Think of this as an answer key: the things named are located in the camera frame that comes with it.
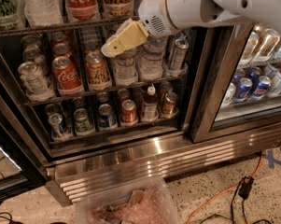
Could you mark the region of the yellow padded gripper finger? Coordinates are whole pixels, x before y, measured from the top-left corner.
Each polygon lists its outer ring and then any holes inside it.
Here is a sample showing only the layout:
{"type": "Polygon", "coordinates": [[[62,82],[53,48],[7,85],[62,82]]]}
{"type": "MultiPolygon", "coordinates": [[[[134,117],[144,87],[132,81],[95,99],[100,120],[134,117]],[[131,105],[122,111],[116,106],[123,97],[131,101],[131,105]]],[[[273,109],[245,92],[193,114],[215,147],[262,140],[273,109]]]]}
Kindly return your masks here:
{"type": "Polygon", "coordinates": [[[148,30],[141,21],[128,19],[101,47],[102,53],[109,58],[134,49],[148,40],[148,30]]]}

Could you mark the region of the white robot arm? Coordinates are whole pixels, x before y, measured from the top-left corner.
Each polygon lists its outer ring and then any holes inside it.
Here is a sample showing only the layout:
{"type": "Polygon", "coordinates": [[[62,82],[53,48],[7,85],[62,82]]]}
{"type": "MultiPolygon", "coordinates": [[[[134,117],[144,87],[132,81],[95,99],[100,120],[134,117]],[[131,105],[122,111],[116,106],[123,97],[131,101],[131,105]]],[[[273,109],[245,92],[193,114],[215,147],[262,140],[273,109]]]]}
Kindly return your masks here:
{"type": "Polygon", "coordinates": [[[190,27],[219,27],[253,21],[281,35],[281,0],[142,0],[138,21],[127,20],[101,47],[115,57],[144,44],[150,35],[174,35],[190,27]]]}

